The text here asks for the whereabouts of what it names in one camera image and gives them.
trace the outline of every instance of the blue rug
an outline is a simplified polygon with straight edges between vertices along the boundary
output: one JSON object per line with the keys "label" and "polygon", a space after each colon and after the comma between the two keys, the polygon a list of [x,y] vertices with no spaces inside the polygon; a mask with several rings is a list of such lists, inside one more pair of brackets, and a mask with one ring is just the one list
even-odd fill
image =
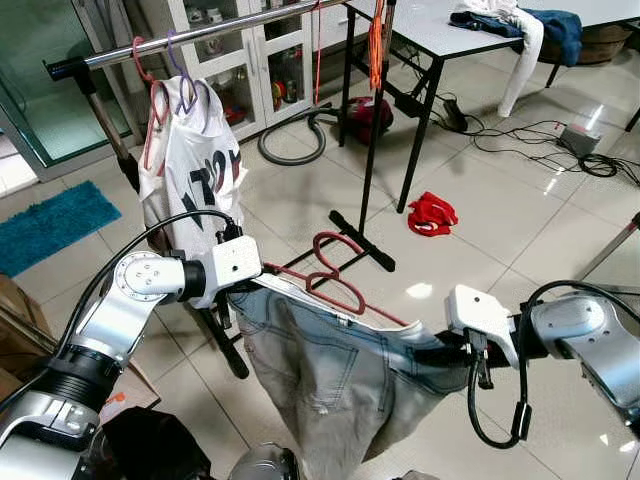
{"label": "blue rug", "polygon": [[91,182],[32,205],[0,223],[0,271],[14,277],[120,216]]}

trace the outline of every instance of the white table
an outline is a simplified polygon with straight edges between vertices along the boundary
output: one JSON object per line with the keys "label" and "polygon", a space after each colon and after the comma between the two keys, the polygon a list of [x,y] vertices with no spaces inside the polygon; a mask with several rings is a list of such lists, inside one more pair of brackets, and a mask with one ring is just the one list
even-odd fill
{"label": "white table", "polygon": [[[423,102],[420,103],[417,100],[413,100],[414,104],[410,106],[410,109],[414,111],[411,116],[419,117],[420,121],[409,157],[402,192],[398,200],[398,213],[404,210],[407,202],[413,173],[445,61],[451,58],[518,45],[522,42],[521,38],[504,38],[483,31],[466,30],[449,25],[449,16],[453,12],[456,3],[456,0],[397,0],[392,29],[393,38],[400,39],[402,43],[409,44],[432,58],[431,66],[428,70],[424,70],[398,52],[392,52],[421,73],[422,78],[416,85],[414,92],[417,90],[419,93],[425,87],[427,88],[427,94]],[[368,73],[368,67],[361,60],[354,58],[353,55],[353,32],[356,15],[371,20],[375,8],[375,0],[353,0],[345,4],[345,6],[348,10],[349,26],[347,30],[342,92],[342,118],[346,118],[351,65],[353,64]],[[640,0],[522,0],[519,2],[519,6],[534,10],[566,10],[576,13],[580,17],[583,28],[624,23],[640,18]],[[547,86],[553,81],[558,67],[559,65],[554,67]],[[396,99],[402,96],[406,102],[411,101],[406,98],[402,91],[387,81],[383,82],[383,88]],[[344,145],[345,133],[344,129],[341,128],[341,146]],[[372,142],[370,148],[375,151],[375,142]]]}

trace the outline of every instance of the blue jeans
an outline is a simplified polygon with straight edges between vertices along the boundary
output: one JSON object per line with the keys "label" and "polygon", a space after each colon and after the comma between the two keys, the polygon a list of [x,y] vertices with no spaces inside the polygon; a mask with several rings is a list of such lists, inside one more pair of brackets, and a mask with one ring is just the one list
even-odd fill
{"label": "blue jeans", "polygon": [[258,380],[300,446],[313,480],[348,478],[358,465],[412,433],[466,368],[419,364],[443,344],[421,323],[379,330],[264,274],[230,295]]}

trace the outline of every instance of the vacuum hose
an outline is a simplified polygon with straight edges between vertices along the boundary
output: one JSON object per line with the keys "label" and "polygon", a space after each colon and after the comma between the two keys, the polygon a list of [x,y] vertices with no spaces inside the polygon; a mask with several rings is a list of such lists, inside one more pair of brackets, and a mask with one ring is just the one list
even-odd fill
{"label": "vacuum hose", "polygon": [[[258,150],[262,154],[264,158],[269,160],[271,163],[275,163],[277,165],[284,165],[287,167],[295,166],[295,165],[304,165],[305,163],[313,162],[316,158],[320,157],[324,153],[324,149],[327,146],[327,139],[320,127],[318,120],[316,117],[320,114],[331,115],[334,117],[338,117],[340,111],[337,108],[331,108],[331,104],[328,106],[322,106],[319,108],[312,108],[311,110],[306,110],[304,112],[300,112],[297,115],[293,115],[291,118],[286,119],[285,121],[279,123],[275,127],[269,128],[265,130],[262,135],[260,135],[260,139],[258,140]],[[275,155],[274,153],[267,150],[267,138],[277,129],[284,127],[285,125],[289,125],[290,123],[297,122],[302,120],[303,118],[307,118],[307,125],[314,133],[318,140],[318,147],[308,155],[298,158],[285,158]]]}

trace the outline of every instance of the clothes rack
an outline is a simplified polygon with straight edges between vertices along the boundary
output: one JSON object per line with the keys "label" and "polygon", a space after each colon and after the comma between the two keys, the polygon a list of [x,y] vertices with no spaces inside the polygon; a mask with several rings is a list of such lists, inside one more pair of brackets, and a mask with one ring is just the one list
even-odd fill
{"label": "clothes rack", "polygon": [[[245,28],[255,27],[265,23],[282,20],[288,17],[299,16],[303,13],[310,12],[314,9],[324,9],[333,5],[339,5],[346,3],[347,0],[306,0],[293,5],[287,5],[281,8],[270,9],[260,13],[251,15],[245,15],[242,17],[226,20],[214,25],[201,27],[184,32],[178,32],[169,38],[157,38],[143,42],[136,45],[137,56],[146,56],[154,53],[160,53],[167,51],[168,48],[176,47],[180,45],[186,45],[194,43],[196,41],[205,40],[218,35],[239,31]],[[387,0],[387,10],[383,29],[383,68],[382,68],[382,85],[386,79],[388,70],[388,52],[391,43],[391,32],[393,24],[393,15],[395,11],[396,0]],[[349,42],[347,44],[347,54],[349,54]],[[73,57],[59,62],[47,64],[43,61],[49,76],[53,81],[59,81],[66,78],[72,78],[75,80],[78,88],[82,94],[86,97],[91,109],[96,116],[102,130],[104,131],[107,140],[113,147],[118,165],[122,173],[127,177],[129,183],[136,192],[140,191],[140,183],[138,179],[138,164],[135,158],[131,155],[122,138],[120,137],[117,129],[115,128],[113,121],[109,117],[104,104],[100,100],[97,94],[96,87],[91,79],[91,71],[104,68],[110,65],[119,64],[127,60],[133,59],[133,46],[121,47],[114,50],[96,53],[86,58]],[[383,88],[376,90],[375,106],[374,106],[374,118],[372,124],[372,141],[369,145],[369,152],[367,155],[367,167],[365,175],[365,184],[363,188],[363,197],[361,204],[360,223],[359,228],[356,229],[350,225],[343,217],[336,211],[331,211],[329,218],[339,228],[340,232],[344,235],[352,238],[358,243],[364,250],[363,253],[356,255],[353,259],[347,261],[339,267],[342,271],[349,266],[353,265],[357,261],[366,256],[371,256],[376,260],[385,270],[392,272],[395,270],[395,261],[385,253],[381,252],[373,243],[371,243],[364,236],[364,223],[366,220],[366,213],[369,201],[369,193],[371,189],[371,180],[373,174],[373,161],[375,156],[375,143],[377,140],[377,132],[380,126],[380,108],[382,105]],[[344,109],[346,107],[346,100],[343,98],[343,116]],[[293,266],[300,262],[302,259],[308,257],[313,253],[313,249],[300,255],[294,260],[287,263],[287,267]],[[220,351],[224,354],[229,367],[238,378],[246,378],[249,375],[249,370],[240,357],[239,353],[235,349],[234,343],[239,340],[240,336],[236,335],[233,338],[229,338],[225,332],[225,328],[228,328],[229,317],[228,308],[224,301],[220,298],[216,298],[219,307],[217,309],[218,318],[213,314],[211,310],[199,309],[196,313],[204,324],[211,330],[214,340],[217,342]]]}

